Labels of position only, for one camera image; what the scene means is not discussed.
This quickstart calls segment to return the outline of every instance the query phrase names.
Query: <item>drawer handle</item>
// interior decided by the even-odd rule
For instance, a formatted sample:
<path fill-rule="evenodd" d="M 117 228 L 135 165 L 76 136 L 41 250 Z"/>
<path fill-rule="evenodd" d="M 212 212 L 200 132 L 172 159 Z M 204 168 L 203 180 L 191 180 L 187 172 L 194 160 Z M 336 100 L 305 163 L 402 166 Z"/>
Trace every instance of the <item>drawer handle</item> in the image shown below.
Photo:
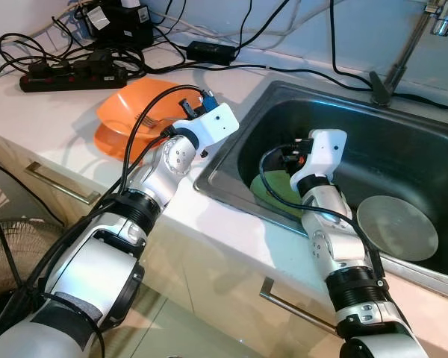
<path fill-rule="evenodd" d="M 83 196 L 81 194 L 78 194 L 77 192 L 61 185 L 60 183 L 57 183 L 56 181 L 46 177 L 43 174 L 40 174 L 39 172 L 37 172 L 37 170 L 41 167 L 42 165 L 40 163 L 37 162 L 33 162 L 32 164 L 30 164 L 29 166 L 27 166 L 25 168 L 25 172 L 29 175 L 31 175 L 32 177 L 35 177 L 38 180 L 41 180 L 43 183 L 47 183 L 49 186 L 54 187 L 57 190 L 60 190 L 61 192 L 64 192 L 65 194 L 75 198 L 78 201 L 81 201 L 82 203 L 85 203 L 86 205 L 91 205 L 97 198 L 99 198 L 100 194 L 99 192 L 91 192 L 91 194 L 89 194 L 88 196 Z"/>
<path fill-rule="evenodd" d="M 293 313 L 294 315 L 306 320 L 309 323 L 312 323 L 314 326 L 319 327 L 320 329 L 326 331 L 327 333 L 331 333 L 334 336 L 338 336 L 335 329 L 336 327 L 332 324 L 312 315 L 289 302 L 282 300 L 281 298 L 273 295 L 270 291 L 272 290 L 272 286 L 274 285 L 274 280 L 272 278 L 266 277 L 264 283 L 262 283 L 261 293 L 259 295 L 262 298 L 276 304 L 277 306 L 283 308 L 284 310 Z"/>

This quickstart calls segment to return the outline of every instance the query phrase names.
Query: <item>power adapter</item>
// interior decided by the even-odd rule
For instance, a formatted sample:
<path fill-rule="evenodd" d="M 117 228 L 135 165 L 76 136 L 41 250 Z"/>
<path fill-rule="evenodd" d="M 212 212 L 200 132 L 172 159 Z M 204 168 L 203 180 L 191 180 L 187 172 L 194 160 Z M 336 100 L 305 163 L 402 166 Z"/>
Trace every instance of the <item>power adapter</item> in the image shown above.
<path fill-rule="evenodd" d="M 200 41 L 192 41 L 186 48 L 188 60 L 214 63 L 222 66 L 229 66 L 235 60 L 235 53 L 235 47 Z"/>

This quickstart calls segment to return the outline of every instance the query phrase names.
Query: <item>cabinet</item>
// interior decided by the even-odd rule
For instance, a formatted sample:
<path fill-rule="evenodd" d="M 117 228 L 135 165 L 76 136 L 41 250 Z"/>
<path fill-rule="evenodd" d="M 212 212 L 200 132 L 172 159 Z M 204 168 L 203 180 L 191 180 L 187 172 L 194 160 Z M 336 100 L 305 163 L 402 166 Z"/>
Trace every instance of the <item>cabinet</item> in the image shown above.
<path fill-rule="evenodd" d="M 20 148 L 1 138 L 0 164 L 41 198 L 66 225 L 73 224 L 86 215 L 99 193 L 105 191 L 105 188 L 91 189 L 47 168 L 40 163 L 40 158 L 25 154 Z"/>
<path fill-rule="evenodd" d="M 259 296 L 266 278 L 256 264 L 225 248 L 194 241 L 184 257 L 184 273 L 195 314 L 264 357 L 339 357 L 340 338 Z M 285 285 L 273 294 L 333 322 L 317 302 Z"/>
<path fill-rule="evenodd" d="M 183 257 L 190 252 L 191 239 L 186 238 L 161 216 L 146 243 L 140 263 L 145 268 L 144 283 L 192 312 Z"/>

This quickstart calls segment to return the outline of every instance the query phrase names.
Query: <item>faucet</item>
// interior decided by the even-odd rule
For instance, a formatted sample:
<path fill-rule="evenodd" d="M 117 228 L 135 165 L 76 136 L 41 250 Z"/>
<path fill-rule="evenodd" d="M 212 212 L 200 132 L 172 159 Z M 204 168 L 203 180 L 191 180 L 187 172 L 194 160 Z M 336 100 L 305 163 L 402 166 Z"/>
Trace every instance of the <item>faucet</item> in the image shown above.
<path fill-rule="evenodd" d="M 441 4 L 441 0 L 429 0 L 405 48 L 387 73 L 385 82 L 382 83 L 375 71 L 370 72 L 370 82 L 373 87 L 371 100 L 373 103 L 385 107 L 390 104 L 391 96 L 406 71 L 406 63 L 418 41 L 420 41 L 431 17 L 436 17 L 436 21 L 430 33 L 438 36 L 448 36 L 448 0 L 444 1 L 443 4 Z"/>

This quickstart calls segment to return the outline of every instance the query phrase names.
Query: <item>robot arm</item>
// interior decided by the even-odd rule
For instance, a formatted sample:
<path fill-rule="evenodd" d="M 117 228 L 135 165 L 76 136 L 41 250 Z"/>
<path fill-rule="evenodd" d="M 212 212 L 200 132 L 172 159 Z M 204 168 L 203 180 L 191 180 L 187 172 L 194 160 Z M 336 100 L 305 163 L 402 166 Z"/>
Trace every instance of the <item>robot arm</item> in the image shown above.
<path fill-rule="evenodd" d="M 305 165 L 290 179 L 302 204 L 352 218 L 345 198 L 331 185 L 342 157 L 346 133 L 316 130 Z M 302 226 L 336 311 L 337 333 L 345 339 L 340 357 L 427 358 L 393 301 L 385 280 L 377 277 L 368 252 L 351 225 L 326 213 L 304 211 Z"/>
<path fill-rule="evenodd" d="M 47 299 L 0 335 L 0 357 L 88 357 L 95 338 L 92 327 L 59 300 L 85 312 L 100 331 L 124 320 L 143 280 L 139 260 L 157 218 L 196 154 L 239 127 L 227 104 L 205 109 L 193 121 L 175 122 L 171 138 L 130 174 L 125 192 L 114 195 L 108 210 L 80 232 L 46 281 L 45 292 L 59 299 Z"/>

